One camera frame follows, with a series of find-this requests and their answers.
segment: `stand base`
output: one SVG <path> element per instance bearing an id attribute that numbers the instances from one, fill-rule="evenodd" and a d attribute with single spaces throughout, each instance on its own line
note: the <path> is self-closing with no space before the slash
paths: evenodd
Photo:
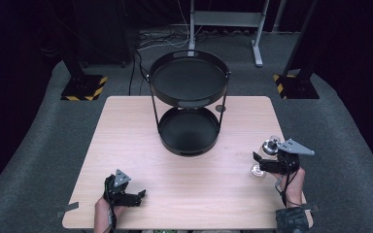
<path id="1" fill-rule="evenodd" d="M 62 91 L 61 100 L 97 100 L 104 88 L 107 77 L 101 75 L 84 75 L 82 86 L 71 79 Z"/>
<path id="2" fill-rule="evenodd" d="M 297 79 L 296 76 L 274 75 L 274 81 L 283 99 L 320 99 L 309 80 Z"/>

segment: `gray carpet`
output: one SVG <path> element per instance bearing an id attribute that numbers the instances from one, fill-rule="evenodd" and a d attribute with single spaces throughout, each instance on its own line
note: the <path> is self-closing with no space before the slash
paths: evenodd
<path id="1" fill-rule="evenodd" d="M 273 75 L 284 71 L 297 35 L 264 34 L 260 43 L 262 68 L 254 66 L 252 38 L 209 39 L 197 43 L 196 49 L 211 52 L 227 64 L 232 72 L 228 95 L 268 96 L 286 139 L 316 152 L 315 156 L 301 155 L 307 172 L 305 196 L 322 208 L 314 215 L 311 232 L 373 232 L 373 155 L 347 109 L 317 76 L 312 82 L 320 99 L 281 99 Z M 148 69 L 172 50 L 178 48 L 140 50 L 143 66 Z M 69 202 L 105 100 L 128 94 L 131 71 L 132 64 L 125 68 L 89 66 L 86 74 L 109 79 L 98 100 L 75 102 L 59 100 L 70 75 L 62 62 L 54 68 L 40 111 L 0 176 L 0 232 L 71 231 L 62 227 L 55 214 Z M 147 83 L 139 91 L 141 80 L 136 68 L 131 93 L 149 95 Z"/>

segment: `black and yellow hazard tape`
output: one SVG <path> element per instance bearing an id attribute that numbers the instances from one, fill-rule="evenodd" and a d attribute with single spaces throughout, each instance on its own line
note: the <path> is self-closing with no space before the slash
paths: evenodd
<path id="1" fill-rule="evenodd" d="M 290 75 L 290 76 L 287 76 L 287 78 L 296 78 L 296 76 Z M 282 99 L 287 99 L 286 90 L 285 90 L 285 88 L 283 86 L 281 76 L 274 75 L 274 81 L 275 81 L 275 85 L 278 88 L 278 93 L 280 94 L 281 98 Z"/>
<path id="2" fill-rule="evenodd" d="M 99 84 L 97 87 L 94 88 L 93 94 L 86 94 L 86 95 L 78 95 L 78 94 L 66 94 L 61 96 L 61 100 L 71 100 L 71 101 L 92 101 L 97 100 L 99 95 L 101 94 L 105 82 L 107 81 L 108 77 L 102 77 L 100 79 Z"/>

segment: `table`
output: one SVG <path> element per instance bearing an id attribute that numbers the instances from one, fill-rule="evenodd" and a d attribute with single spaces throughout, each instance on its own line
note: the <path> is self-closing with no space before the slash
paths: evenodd
<path id="1" fill-rule="evenodd" d="M 171 106 L 155 99 L 158 115 Z M 218 116 L 216 102 L 207 109 Z M 131 177 L 127 193 L 146 189 L 140 207 L 120 217 L 119 229 L 268 229 L 284 207 L 275 178 L 255 177 L 253 151 L 271 135 L 283 139 L 270 99 L 228 96 L 218 141 L 195 157 L 173 154 L 160 142 L 150 96 L 106 101 L 70 203 L 79 208 L 66 228 L 93 228 L 94 204 L 117 169 Z"/>
<path id="2" fill-rule="evenodd" d="M 242 26 L 257 27 L 255 40 L 251 40 L 255 66 L 262 67 L 262 58 L 259 51 L 259 40 L 268 10 L 269 0 L 265 0 L 261 13 L 238 13 L 238 12 L 209 12 L 195 11 L 195 0 L 190 0 L 190 40 L 188 48 L 195 50 L 195 24 L 211 26 Z"/>

